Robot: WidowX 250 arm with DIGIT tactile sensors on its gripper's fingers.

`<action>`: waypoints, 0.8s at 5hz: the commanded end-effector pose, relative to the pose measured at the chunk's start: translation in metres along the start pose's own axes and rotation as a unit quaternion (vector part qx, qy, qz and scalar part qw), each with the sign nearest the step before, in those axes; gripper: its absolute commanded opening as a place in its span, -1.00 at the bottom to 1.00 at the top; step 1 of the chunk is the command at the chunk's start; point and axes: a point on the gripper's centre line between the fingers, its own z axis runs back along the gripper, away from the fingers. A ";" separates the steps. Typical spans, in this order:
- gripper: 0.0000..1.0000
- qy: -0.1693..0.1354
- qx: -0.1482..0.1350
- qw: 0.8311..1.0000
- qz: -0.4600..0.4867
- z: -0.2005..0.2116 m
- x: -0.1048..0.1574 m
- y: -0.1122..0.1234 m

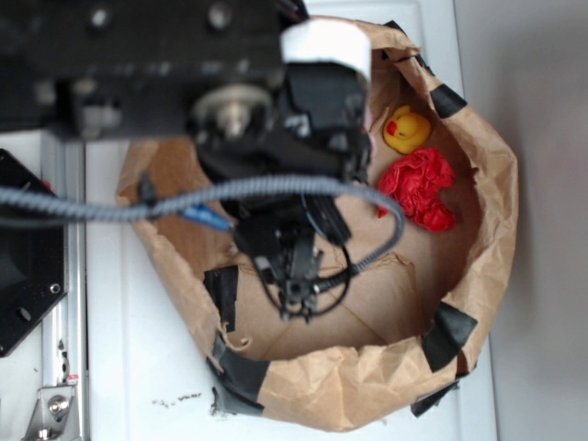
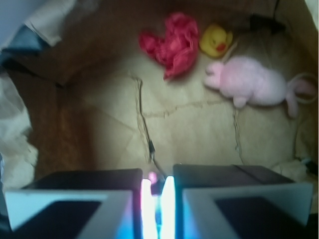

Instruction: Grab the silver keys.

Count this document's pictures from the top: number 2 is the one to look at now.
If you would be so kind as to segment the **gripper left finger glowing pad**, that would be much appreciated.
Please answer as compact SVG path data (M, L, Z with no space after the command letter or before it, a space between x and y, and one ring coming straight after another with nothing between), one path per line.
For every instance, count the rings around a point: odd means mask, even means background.
M5 193L7 239L141 239L141 169L63 171Z

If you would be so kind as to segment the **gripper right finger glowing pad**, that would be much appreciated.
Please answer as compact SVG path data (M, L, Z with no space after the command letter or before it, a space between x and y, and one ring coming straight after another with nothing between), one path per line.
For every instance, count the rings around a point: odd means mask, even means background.
M262 166L178 164L162 198L164 239L311 239L313 186Z

